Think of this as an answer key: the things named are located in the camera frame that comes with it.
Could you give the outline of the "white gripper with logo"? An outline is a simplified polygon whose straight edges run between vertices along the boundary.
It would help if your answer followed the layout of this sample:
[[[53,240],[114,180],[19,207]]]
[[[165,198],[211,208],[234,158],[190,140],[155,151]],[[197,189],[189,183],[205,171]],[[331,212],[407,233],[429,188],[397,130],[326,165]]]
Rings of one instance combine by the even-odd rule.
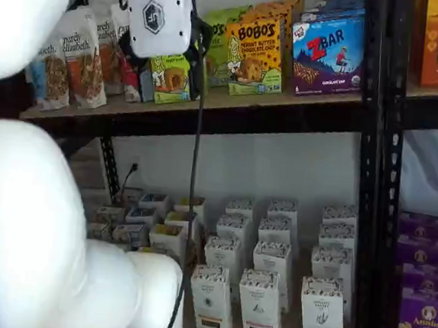
[[[129,32],[118,45],[131,66],[143,69],[151,57],[184,54],[190,98],[204,94],[203,56],[191,40],[191,0],[128,0]]]

